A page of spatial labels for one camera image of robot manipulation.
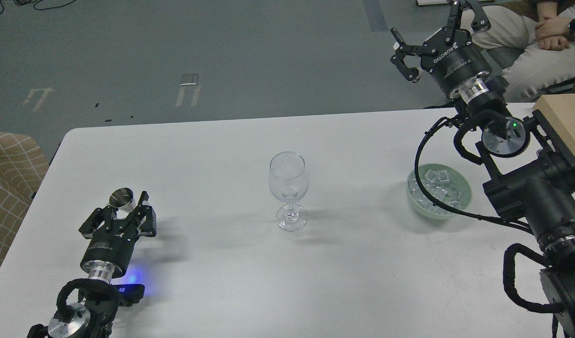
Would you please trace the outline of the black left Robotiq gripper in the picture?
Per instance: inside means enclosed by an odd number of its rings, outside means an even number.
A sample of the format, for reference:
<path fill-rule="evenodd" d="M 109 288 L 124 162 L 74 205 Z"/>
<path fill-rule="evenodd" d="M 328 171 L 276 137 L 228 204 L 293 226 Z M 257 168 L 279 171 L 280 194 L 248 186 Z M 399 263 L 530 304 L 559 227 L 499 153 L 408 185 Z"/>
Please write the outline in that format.
<path fill-rule="evenodd" d="M 78 229 L 83 238 L 90 240 L 80 262 L 89 279 L 109 284 L 113 279 L 123 277 L 137 239 L 153 238 L 158 234 L 156 214 L 149 204 L 148 193 L 142 191 L 136 199 L 129 191 L 124 198 L 121 210 L 127 215 L 123 222 L 113 221 L 118 208 L 108 205 L 94 209 Z"/>

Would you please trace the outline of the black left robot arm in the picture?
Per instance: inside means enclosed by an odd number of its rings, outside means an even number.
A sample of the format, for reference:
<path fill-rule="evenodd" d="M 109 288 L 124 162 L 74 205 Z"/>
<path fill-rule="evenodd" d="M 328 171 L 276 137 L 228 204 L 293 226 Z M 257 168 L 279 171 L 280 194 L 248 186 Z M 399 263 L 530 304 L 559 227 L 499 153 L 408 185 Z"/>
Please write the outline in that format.
<path fill-rule="evenodd" d="M 108 338 L 118 309 L 144 297 L 144 285 L 115 285 L 113 279 L 128 272 L 137 241 L 157 234 L 156 214 L 146 191 L 137 198 L 129 188 L 114 191 L 107 205 L 88 216 L 79 233 L 89 240 L 80 261 L 87 277 L 61 288 L 53 317 L 47 325 L 30 327 L 30 338 Z"/>

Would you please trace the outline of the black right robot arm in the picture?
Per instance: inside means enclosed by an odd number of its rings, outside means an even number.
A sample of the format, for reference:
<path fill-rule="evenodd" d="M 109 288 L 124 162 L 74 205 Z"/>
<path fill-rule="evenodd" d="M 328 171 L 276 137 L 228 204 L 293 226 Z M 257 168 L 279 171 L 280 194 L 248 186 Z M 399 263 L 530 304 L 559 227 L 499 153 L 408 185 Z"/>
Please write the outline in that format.
<path fill-rule="evenodd" d="M 545 95 L 530 117 L 515 118 L 503 94 L 502 76 L 488 79 L 491 66 L 472 35 L 461 28 L 464 9 L 471 9 L 474 32 L 491 23 L 476 0 L 452 0 L 444 27 L 422 45 L 407 44 L 391 28 L 397 45 L 391 62 L 415 83 L 427 71 L 451 100 L 457 114 L 442 117 L 425 133 L 414 157 L 420 181 L 420 156 L 425 144 L 445 126 L 455 127 L 454 147 L 462 158 L 484 165 L 490 176 L 484 193 L 497 216 L 456 209 L 423 186 L 421 192 L 444 210 L 532 234 L 540 248 L 510 245 L 503 257 L 503 287 L 510 300 L 528 312 L 552 314 L 552 336 L 562 327 L 575 338 L 575 96 Z M 405 64 L 418 56 L 420 68 Z"/>

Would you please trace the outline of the person's clasped hands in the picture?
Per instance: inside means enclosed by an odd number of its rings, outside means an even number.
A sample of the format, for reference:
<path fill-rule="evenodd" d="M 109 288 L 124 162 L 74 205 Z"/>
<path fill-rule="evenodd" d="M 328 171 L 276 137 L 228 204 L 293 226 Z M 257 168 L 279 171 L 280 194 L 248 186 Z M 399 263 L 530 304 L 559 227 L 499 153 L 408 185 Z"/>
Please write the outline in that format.
<path fill-rule="evenodd" d="M 544 51 L 564 51 L 570 48 L 567 39 L 571 18 L 557 15 L 543 15 L 536 25 L 538 47 Z"/>

